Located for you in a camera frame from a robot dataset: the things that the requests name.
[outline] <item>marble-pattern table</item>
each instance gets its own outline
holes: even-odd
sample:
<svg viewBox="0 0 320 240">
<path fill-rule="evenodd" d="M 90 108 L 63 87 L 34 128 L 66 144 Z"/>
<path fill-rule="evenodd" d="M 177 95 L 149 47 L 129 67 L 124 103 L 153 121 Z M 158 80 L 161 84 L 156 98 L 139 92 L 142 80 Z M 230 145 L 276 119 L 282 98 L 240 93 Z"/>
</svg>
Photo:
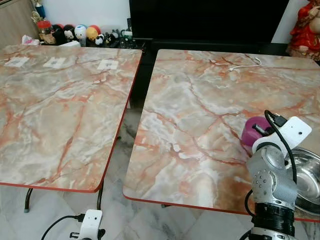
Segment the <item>marble-pattern table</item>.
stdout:
<svg viewBox="0 0 320 240">
<path fill-rule="evenodd" d="M 0 53 L 0 184 L 100 188 L 140 50 L 8 46 Z"/>
<path fill-rule="evenodd" d="M 262 66 L 255 65 L 258 57 Z M 132 200 L 245 213 L 251 189 L 245 122 L 269 109 L 312 127 L 300 145 L 319 154 L 320 68 L 312 60 L 160 50 L 135 138 L 124 195 Z M 252 200 L 250 208 L 254 209 Z M 319 217 L 296 211 L 298 219 Z"/>
</svg>

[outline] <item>white wall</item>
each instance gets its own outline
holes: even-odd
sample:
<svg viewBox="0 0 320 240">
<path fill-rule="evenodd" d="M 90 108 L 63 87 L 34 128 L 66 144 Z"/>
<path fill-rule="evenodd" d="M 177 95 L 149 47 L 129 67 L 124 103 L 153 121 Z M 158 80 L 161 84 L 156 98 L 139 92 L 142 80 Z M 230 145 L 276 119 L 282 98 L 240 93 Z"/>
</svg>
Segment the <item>white wall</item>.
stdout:
<svg viewBox="0 0 320 240">
<path fill-rule="evenodd" d="M 272 43 L 289 43 L 297 13 L 307 3 L 307 0 L 289 0 Z M 129 0 L 43 0 L 43 5 L 52 24 L 111 25 L 126 29 L 130 17 Z"/>
<path fill-rule="evenodd" d="M 42 4 L 51 24 L 128 28 L 129 0 L 43 0 Z"/>
<path fill-rule="evenodd" d="M 290 42 L 290 32 L 294 28 L 297 19 L 298 11 L 301 7 L 308 4 L 307 0 L 290 0 L 277 30 L 272 39 L 272 43 L 287 44 Z"/>
</svg>

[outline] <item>stainless steel bowl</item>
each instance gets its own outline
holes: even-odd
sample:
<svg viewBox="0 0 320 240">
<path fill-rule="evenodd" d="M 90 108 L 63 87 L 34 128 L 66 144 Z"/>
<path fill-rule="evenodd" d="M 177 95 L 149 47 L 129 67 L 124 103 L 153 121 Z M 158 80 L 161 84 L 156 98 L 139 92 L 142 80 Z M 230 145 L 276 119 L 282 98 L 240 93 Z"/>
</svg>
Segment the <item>stainless steel bowl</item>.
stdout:
<svg viewBox="0 0 320 240">
<path fill-rule="evenodd" d="M 292 154 L 298 188 L 295 206 L 304 212 L 320 216 L 320 156 L 302 147 L 294 148 Z M 288 155 L 285 160 L 289 162 L 286 172 L 292 178 L 292 166 Z"/>
</svg>

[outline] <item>panda figurine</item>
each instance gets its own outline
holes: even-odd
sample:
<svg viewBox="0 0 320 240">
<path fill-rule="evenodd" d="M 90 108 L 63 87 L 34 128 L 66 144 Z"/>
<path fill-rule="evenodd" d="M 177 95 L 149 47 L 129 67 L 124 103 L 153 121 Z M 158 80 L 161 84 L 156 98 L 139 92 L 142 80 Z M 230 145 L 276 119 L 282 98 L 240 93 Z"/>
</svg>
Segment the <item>panda figurine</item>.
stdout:
<svg viewBox="0 0 320 240">
<path fill-rule="evenodd" d="M 95 38 L 95 44 L 98 45 L 99 47 L 101 47 L 104 42 L 105 42 L 105 35 L 103 34 L 99 34 L 98 36 L 96 36 Z"/>
</svg>

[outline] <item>plush toy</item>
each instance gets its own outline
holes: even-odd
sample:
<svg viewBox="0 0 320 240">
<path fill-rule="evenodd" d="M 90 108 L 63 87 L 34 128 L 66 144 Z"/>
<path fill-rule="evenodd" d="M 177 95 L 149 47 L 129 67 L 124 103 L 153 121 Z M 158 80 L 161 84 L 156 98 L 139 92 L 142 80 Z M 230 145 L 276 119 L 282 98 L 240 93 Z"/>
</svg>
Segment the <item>plush toy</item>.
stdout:
<svg viewBox="0 0 320 240">
<path fill-rule="evenodd" d="M 75 37 L 79 40 L 81 47 L 86 46 L 86 39 L 87 39 L 86 30 L 87 28 L 84 25 L 78 25 L 74 28 Z"/>
<path fill-rule="evenodd" d="M 109 45 L 113 44 L 116 41 L 116 37 L 115 35 L 112 34 L 108 34 L 107 32 L 105 33 L 105 42 Z"/>
<path fill-rule="evenodd" d="M 116 30 L 112 30 L 112 33 L 111 33 L 116 39 L 120 37 L 120 32 L 118 29 Z"/>
<path fill-rule="evenodd" d="M 52 25 L 54 32 L 52 36 L 55 38 L 55 42 L 57 45 L 62 45 L 66 43 L 66 36 L 64 33 L 64 26 L 61 24 L 54 24 Z"/>
<path fill-rule="evenodd" d="M 76 40 L 75 27 L 72 26 L 71 24 L 65 25 L 63 28 L 63 32 L 67 42 Z"/>
<path fill-rule="evenodd" d="M 101 34 L 101 31 L 97 25 L 91 25 L 86 29 L 86 37 L 92 42 L 95 41 L 99 34 Z"/>
<path fill-rule="evenodd" d="M 95 38 L 95 44 L 98 46 L 102 46 L 104 44 L 104 41 L 105 41 L 105 35 L 103 34 L 99 34 Z"/>
<path fill-rule="evenodd" d="M 75 34 L 75 37 L 77 39 L 85 39 L 87 37 L 86 35 L 86 27 L 84 25 L 77 25 L 75 28 L 74 28 L 74 34 Z"/>
</svg>

